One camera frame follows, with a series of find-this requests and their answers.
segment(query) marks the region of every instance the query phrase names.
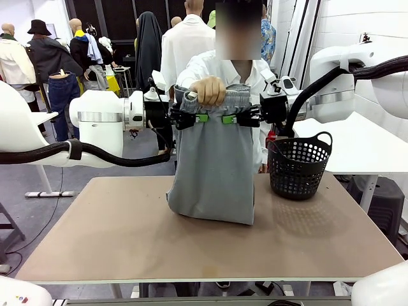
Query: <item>floral shirt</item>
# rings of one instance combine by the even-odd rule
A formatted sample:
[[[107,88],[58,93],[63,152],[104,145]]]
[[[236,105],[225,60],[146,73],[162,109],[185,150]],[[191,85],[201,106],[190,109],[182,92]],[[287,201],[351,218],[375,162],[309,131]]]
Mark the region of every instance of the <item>floral shirt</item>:
[[[262,20],[261,30],[262,30],[261,55],[262,58],[270,65],[273,53],[275,53],[276,30],[272,26],[272,24],[270,24],[268,19]]]

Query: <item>shoe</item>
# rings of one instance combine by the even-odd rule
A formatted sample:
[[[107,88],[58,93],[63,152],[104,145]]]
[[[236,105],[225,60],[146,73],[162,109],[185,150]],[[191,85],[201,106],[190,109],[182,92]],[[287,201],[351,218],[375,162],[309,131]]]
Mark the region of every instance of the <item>shoe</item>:
[[[215,282],[221,289],[227,289],[231,286],[231,282]]]

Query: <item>black coat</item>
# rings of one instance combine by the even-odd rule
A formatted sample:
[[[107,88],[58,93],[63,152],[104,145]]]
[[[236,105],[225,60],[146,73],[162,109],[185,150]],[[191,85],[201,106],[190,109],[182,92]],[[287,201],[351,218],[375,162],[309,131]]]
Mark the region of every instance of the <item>black coat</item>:
[[[153,70],[160,71],[161,30],[159,22],[150,11],[139,16],[138,44],[136,47],[136,88],[149,90],[148,79]]]
[[[69,44],[69,49],[71,50],[71,55],[74,60],[82,67],[83,72],[85,72],[89,66],[98,65],[98,62],[91,60],[88,57],[88,41],[78,40],[73,38]],[[103,64],[109,65],[113,62],[113,58],[108,49],[106,49],[101,43],[96,41],[99,51],[101,52]]]
[[[34,61],[34,67],[43,83],[48,83],[49,76],[60,72],[61,69],[72,72],[78,77],[83,75],[82,68],[58,41],[47,37],[31,40],[28,44],[33,51],[31,59]]]

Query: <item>plastic basket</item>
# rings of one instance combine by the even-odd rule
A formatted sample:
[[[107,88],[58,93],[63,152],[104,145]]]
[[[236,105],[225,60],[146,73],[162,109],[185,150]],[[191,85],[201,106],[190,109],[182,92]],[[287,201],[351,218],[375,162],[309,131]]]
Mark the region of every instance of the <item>plastic basket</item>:
[[[330,137],[330,144],[318,139]],[[333,138],[321,132],[310,138],[288,138],[268,143],[272,190],[283,198],[306,200],[315,195],[332,153]]]

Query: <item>bald mannequin head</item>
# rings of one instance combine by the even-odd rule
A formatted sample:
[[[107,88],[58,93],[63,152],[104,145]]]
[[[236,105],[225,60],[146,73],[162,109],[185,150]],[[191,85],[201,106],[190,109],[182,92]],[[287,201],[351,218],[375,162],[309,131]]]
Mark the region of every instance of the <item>bald mannequin head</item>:
[[[179,22],[181,22],[181,18],[179,16],[173,17],[173,19],[171,20],[171,27],[175,27],[176,24],[178,24]]]
[[[74,18],[69,21],[69,27],[72,30],[72,33],[75,34],[78,30],[82,30],[82,22],[81,20]]]
[[[262,19],[266,19],[266,6],[262,4]]]
[[[184,3],[187,15],[195,14],[201,16],[204,9],[204,0],[186,0]]]
[[[4,33],[14,36],[14,25],[2,24],[1,29],[3,30]]]

